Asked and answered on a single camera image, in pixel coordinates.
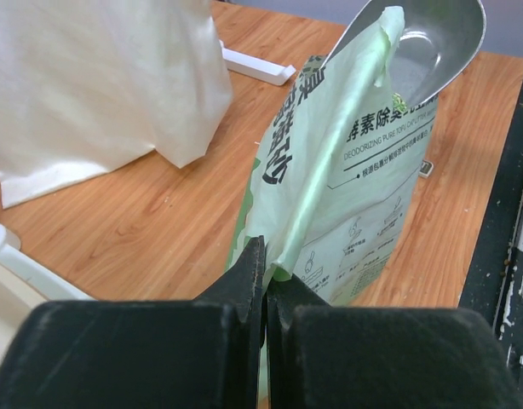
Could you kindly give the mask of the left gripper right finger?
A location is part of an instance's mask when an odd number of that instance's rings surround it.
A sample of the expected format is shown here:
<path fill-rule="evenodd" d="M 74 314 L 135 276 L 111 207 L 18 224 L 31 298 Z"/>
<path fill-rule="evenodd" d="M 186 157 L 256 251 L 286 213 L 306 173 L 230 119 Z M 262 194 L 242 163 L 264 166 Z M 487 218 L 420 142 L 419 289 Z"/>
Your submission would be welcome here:
<path fill-rule="evenodd" d="M 332 307 L 300 279 L 267 289 L 273 408 L 522 408 L 484 318 L 464 308 Z"/>

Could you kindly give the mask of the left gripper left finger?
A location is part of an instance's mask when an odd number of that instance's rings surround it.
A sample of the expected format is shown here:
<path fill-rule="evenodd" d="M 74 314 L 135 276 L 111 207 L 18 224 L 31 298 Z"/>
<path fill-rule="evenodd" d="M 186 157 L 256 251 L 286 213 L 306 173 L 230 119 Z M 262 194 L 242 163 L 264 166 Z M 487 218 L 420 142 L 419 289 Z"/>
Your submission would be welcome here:
<path fill-rule="evenodd" d="M 263 238 L 189 301 L 46 302 L 0 367 L 0 408 L 253 408 Z"/>

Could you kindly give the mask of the green cat litter bag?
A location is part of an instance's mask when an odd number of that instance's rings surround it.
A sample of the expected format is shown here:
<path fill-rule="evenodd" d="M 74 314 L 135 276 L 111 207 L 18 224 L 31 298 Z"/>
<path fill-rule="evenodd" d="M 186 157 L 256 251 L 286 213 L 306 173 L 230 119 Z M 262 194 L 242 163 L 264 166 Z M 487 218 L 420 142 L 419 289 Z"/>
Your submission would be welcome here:
<path fill-rule="evenodd" d="M 329 55 L 311 56 L 258 147 L 228 263 L 263 237 L 270 285 L 300 279 L 344 306 L 397 244 L 438 107 L 440 58 L 419 1 L 368 3 Z"/>

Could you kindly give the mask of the piano pattern bag clip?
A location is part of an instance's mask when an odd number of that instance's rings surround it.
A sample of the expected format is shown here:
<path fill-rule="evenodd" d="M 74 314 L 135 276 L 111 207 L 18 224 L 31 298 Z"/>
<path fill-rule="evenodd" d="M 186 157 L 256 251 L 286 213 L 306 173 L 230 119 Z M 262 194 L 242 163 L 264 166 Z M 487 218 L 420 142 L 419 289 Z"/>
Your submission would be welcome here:
<path fill-rule="evenodd" d="M 419 169 L 419 176 L 428 178 L 434 170 L 434 164 L 428 160 L 423 160 Z"/>

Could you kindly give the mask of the grey metal scoop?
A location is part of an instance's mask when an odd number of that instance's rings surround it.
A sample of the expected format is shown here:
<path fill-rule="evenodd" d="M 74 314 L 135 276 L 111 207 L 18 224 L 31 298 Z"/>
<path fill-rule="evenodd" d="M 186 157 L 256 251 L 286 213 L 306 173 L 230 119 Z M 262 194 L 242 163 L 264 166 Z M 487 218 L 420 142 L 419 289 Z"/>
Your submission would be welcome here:
<path fill-rule="evenodd" d="M 369 1 L 326 59 L 336 56 L 390 6 L 404 10 L 405 29 L 389 74 L 394 91 L 413 107 L 437 95 L 478 54 L 486 34 L 486 12 L 479 0 Z"/>

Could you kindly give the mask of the cream cloth bag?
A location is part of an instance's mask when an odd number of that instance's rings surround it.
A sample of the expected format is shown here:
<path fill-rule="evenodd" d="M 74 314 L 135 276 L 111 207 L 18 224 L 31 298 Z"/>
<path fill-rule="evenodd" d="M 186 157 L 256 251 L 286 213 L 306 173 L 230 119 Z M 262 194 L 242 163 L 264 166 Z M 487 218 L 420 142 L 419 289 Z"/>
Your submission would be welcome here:
<path fill-rule="evenodd" d="M 232 99 L 207 1 L 0 1 L 2 204 L 153 151 L 184 167 Z"/>

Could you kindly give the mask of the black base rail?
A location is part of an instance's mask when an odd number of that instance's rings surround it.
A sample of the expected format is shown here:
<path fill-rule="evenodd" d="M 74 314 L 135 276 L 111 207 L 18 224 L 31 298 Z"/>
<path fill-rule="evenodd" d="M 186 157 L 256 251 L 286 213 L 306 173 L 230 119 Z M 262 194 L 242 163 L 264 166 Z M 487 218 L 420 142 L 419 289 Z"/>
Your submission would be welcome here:
<path fill-rule="evenodd" d="M 523 79 L 458 305 L 488 322 L 523 388 Z"/>

